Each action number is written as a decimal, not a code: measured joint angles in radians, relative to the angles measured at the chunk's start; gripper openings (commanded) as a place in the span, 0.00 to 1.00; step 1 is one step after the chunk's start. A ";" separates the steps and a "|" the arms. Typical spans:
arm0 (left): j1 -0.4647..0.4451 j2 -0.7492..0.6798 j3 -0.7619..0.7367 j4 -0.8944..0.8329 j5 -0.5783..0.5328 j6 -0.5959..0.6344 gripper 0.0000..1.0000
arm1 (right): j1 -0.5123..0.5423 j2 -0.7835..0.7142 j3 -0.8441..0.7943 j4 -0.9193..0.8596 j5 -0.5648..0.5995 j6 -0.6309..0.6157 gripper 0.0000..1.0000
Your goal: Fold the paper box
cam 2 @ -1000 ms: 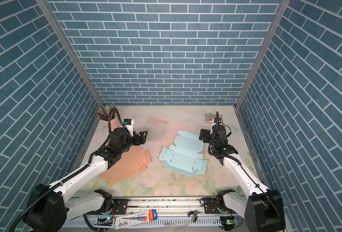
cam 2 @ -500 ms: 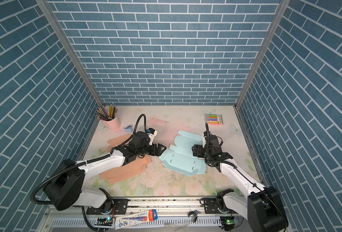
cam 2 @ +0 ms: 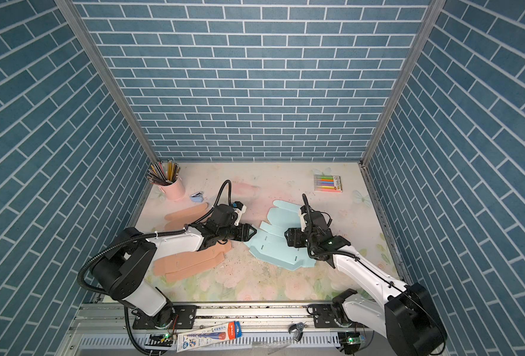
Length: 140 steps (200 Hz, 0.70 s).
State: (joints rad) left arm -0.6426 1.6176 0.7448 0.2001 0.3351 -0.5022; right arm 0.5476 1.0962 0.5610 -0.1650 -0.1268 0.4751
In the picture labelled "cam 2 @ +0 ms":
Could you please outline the light teal paper box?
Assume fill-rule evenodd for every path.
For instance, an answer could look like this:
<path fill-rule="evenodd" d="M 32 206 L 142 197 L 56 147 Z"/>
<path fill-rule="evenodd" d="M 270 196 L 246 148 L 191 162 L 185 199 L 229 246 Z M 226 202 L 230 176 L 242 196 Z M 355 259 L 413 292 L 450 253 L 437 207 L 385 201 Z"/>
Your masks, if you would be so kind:
<path fill-rule="evenodd" d="M 245 244 L 258 260 L 295 271 L 298 268 L 312 268 L 316 261 L 308 256 L 305 249 L 290 247 L 285 233 L 289 228 L 300 228 L 300 208 L 282 200 L 274 200 L 267 222 L 262 221 L 257 233 Z"/>

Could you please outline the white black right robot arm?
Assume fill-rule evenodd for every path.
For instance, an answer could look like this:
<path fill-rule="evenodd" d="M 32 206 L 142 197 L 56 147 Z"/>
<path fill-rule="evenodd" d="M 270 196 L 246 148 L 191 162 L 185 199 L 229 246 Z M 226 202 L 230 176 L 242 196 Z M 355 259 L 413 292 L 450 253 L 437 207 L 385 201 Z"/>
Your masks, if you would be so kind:
<path fill-rule="evenodd" d="M 387 339 L 396 355 L 441 355 L 447 333 L 429 291 L 408 284 L 368 261 L 342 236 L 332 233 L 332 219 L 308 206 L 300 209 L 299 228 L 289 228 L 290 247 L 326 262 L 357 283 L 368 297 L 348 289 L 334 299 L 341 323 L 361 323 Z"/>

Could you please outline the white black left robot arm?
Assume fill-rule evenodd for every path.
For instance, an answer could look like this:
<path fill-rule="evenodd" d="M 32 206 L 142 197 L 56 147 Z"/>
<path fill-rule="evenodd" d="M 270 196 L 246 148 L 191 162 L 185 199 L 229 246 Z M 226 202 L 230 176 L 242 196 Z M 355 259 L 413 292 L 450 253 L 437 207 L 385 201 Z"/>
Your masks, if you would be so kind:
<path fill-rule="evenodd" d="M 78 284 L 108 295 L 127 308 L 151 317 L 157 328 L 172 319 L 173 304 L 145 276 L 150 265 L 180 253 L 202 252 L 218 242 L 249 241 L 256 229 L 242 223 L 247 207 L 236 201 L 215 206 L 206 222 L 194 222 L 177 231 L 143 234 L 126 228 L 106 249 L 90 258 L 78 273 Z"/>

